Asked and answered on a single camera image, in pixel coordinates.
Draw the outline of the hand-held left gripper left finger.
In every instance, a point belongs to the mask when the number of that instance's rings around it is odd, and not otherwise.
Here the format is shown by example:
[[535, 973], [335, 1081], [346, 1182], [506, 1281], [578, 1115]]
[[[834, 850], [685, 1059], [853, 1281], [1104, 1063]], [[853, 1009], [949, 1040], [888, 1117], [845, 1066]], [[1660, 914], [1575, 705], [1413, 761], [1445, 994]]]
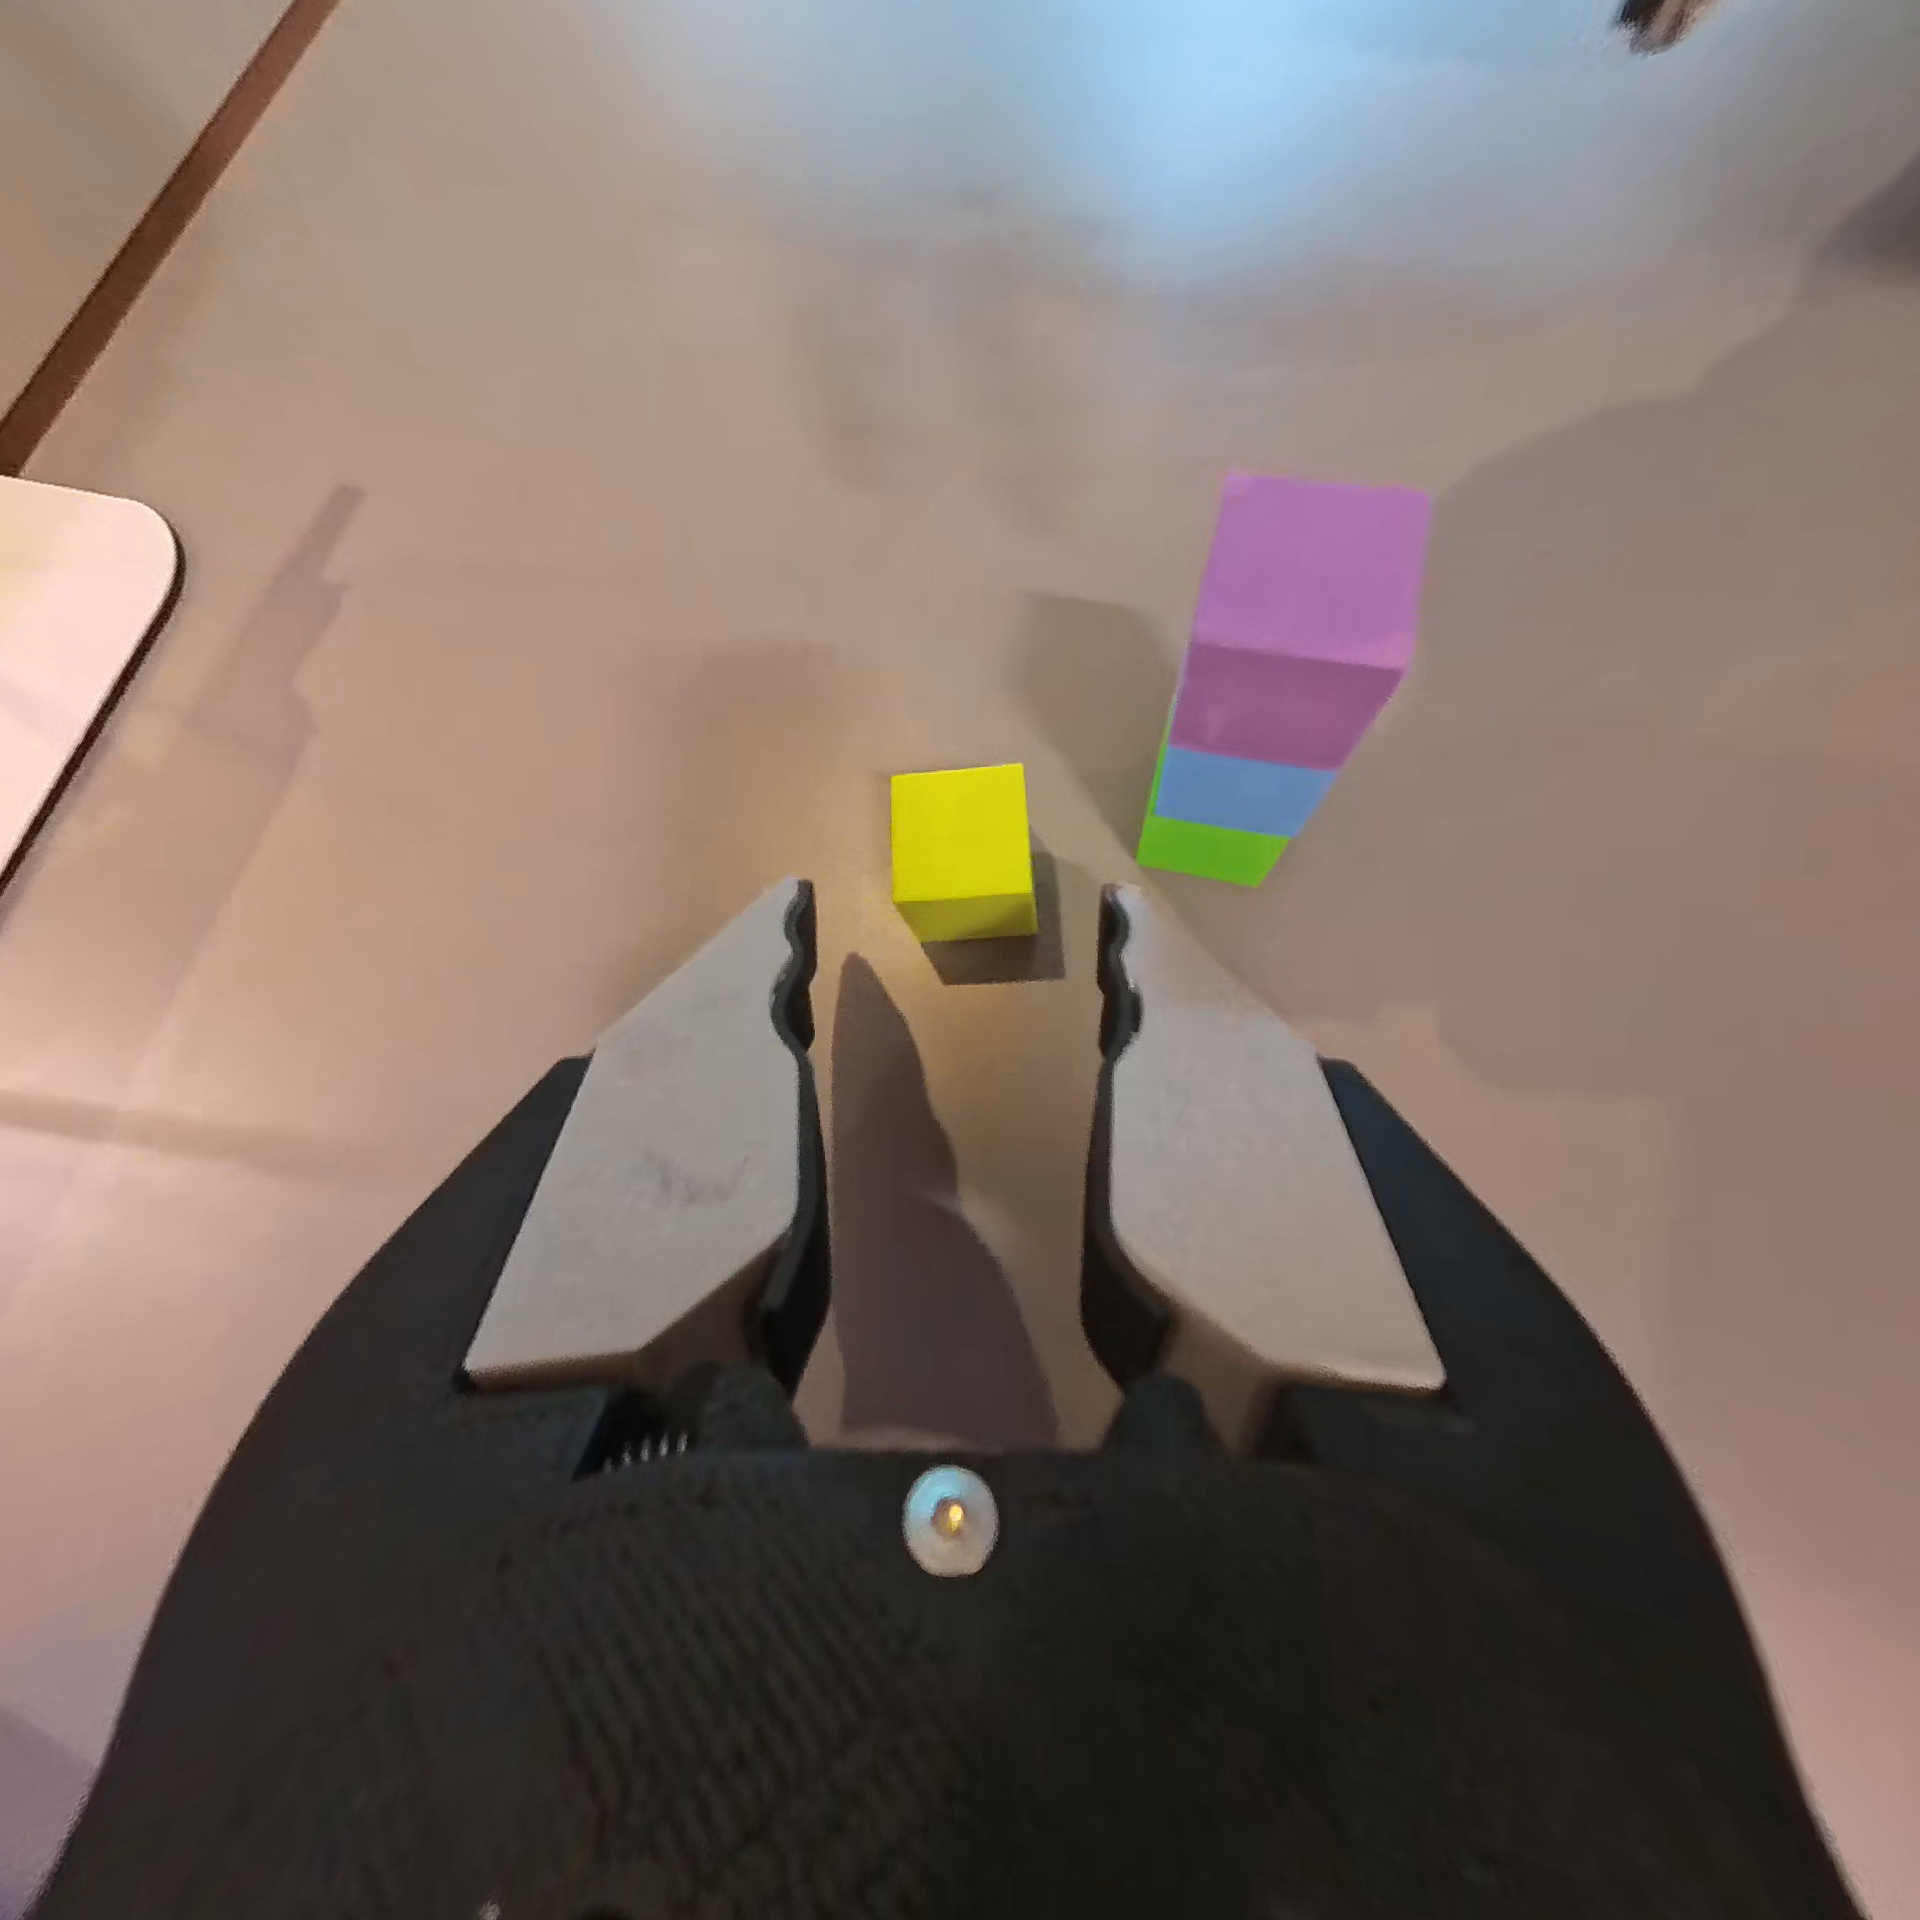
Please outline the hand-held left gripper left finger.
[[815, 890], [759, 894], [590, 1050], [462, 1372], [474, 1389], [797, 1389], [828, 1309]]

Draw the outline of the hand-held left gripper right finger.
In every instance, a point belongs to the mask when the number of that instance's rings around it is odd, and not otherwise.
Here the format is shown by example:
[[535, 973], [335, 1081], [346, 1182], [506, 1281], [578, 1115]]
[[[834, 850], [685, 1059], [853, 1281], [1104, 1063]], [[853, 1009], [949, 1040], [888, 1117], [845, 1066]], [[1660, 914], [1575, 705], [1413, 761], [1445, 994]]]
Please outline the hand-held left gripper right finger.
[[1101, 894], [1094, 989], [1077, 1326], [1118, 1392], [1179, 1380], [1242, 1456], [1291, 1389], [1434, 1402], [1319, 1055], [1137, 885]]

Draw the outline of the yellow foam cube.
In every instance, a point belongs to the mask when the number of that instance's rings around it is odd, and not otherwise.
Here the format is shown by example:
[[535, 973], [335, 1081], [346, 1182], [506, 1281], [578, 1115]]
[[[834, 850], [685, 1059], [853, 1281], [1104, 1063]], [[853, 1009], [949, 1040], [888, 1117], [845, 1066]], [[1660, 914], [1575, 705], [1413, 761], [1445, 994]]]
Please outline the yellow foam cube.
[[1022, 763], [888, 781], [892, 904], [922, 946], [1042, 931]]

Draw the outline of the green foam cube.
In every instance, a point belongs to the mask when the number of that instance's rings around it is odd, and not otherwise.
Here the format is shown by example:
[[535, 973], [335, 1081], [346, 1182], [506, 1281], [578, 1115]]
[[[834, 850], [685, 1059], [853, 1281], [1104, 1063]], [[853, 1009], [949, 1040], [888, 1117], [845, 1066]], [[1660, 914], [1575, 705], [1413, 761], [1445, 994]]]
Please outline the green foam cube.
[[[1171, 743], [1171, 720], [1162, 720], [1158, 752]], [[1167, 874], [1198, 874], [1219, 885], [1257, 890], [1275, 864], [1291, 850], [1291, 842], [1257, 838], [1257, 834], [1228, 834], [1228, 828], [1201, 828], [1201, 826], [1167, 826], [1151, 812], [1157, 773], [1144, 801], [1137, 826], [1137, 865], [1167, 869]]]

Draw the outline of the blue foam cube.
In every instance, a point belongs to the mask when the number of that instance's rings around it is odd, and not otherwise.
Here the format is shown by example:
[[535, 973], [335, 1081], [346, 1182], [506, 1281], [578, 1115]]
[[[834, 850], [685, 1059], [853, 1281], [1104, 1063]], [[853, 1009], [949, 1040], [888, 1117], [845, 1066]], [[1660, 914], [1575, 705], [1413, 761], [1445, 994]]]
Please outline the blue foam cube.
[[1332, 779], [1332, 770], [1219, 757], [1167, 743], [1158, 752], [1151, 812], [1167, 826], [1291, 842], [1324, 801]]

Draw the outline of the purple foam cube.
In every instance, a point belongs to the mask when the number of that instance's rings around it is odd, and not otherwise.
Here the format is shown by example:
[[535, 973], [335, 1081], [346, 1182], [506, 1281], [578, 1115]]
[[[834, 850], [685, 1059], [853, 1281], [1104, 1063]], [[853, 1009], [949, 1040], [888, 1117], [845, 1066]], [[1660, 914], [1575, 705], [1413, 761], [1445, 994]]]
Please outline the purple foam cube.
[[1431, 499], [1230, 473], [1167, 743], [1342, 770], [1413, 664]]

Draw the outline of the white rounded board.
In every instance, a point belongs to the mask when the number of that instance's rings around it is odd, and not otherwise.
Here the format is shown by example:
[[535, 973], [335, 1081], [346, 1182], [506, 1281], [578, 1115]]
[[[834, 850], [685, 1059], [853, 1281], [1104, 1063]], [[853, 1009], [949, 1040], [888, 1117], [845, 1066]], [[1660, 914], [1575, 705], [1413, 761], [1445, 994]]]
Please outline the white rounded board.
[[146, 503], [0, 481], [0, 874], [61, 790], [182, 591], [174, 529]]

